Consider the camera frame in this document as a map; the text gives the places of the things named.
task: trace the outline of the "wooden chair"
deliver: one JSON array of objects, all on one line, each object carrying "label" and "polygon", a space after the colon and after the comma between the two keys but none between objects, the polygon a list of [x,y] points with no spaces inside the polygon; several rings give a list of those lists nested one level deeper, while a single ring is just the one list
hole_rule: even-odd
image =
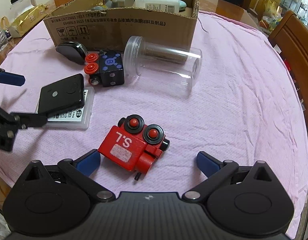
[{"label": "wooden chair", "polygon": [[278,45],[295,74],[304,99],[308,127],[308,30],[292,11],[288,11],[268,40],[273,47]]}]

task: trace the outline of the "barcode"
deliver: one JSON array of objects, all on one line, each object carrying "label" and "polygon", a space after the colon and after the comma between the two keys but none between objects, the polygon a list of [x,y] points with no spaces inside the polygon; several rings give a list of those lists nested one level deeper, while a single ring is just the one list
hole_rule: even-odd
[{"label": "barcode", "polygon": [[175,6],[174,5],[168,5],[167,6],[167,12],[174,12],[175,11]]}]

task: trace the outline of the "red wheel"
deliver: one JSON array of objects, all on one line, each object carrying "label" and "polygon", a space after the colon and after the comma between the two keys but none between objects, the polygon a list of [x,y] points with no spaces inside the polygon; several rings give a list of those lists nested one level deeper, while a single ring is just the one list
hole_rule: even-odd
[{"label": "red wheel", "polygon": [[84,72],[85,74],[92,75],[92,74],[95,74],[96,71],[98,71],[98,69],[99,69],[99,65],[95,62],[92,62],[92,63],[88,63],[84,67]]},{"label": "red wheel", "polygon": [[98,58],[99,58],[99,55],[97,53],[90,53],[86,55],[85,61],[87,63],[92,63],[92,62],[96,62]]}]

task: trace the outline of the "cardboard box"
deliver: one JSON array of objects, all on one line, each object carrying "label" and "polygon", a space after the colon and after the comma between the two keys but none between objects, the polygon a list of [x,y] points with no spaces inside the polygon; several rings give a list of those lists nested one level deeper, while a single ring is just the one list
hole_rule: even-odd
[{"label": "cardboard box", "polygon": [[90,11],[97,0],[73,0],[58,7],[44,22],[55,46],[64,41],[78,41],[88,50],[124,51],[131,36],[142,36],[149,42],[189,49],[198,0],[182,1],[187,8],[180,15],[131,7]]}]

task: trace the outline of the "pink tablecloth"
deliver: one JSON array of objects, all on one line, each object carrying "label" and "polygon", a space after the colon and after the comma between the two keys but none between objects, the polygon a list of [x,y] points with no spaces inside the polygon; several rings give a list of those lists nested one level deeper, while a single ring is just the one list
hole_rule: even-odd
[{"label": "pink tablecloth", "polygon": [[[206,179],[194,161],[201,150],[240,165],[265,160],[294,203],[288,230],[294,238],[307,192],[308,141],[293,81],[259,31],[212,13],[200,12],[199,19],[192,45],[202,50],[203,64],[189,98],[172,85],[142,77],[134,85],[97,87],[86,131],[19,131],[13,152],[0,151],[0,176],[13,186],[33,159],[44,164],[76,159],[98,148],[121,117],[139,114],[146,124],[162,126],[169,150],[137,183],[135,174],[102,157],[95,181],[115,194],[153,189],[183,194]],[[2,68],[26,77],[22,87],[0,84],[0,106],[7,112],[33,112],[42,86],[83,73],[55,51],[43,22],[9,53]]]}]

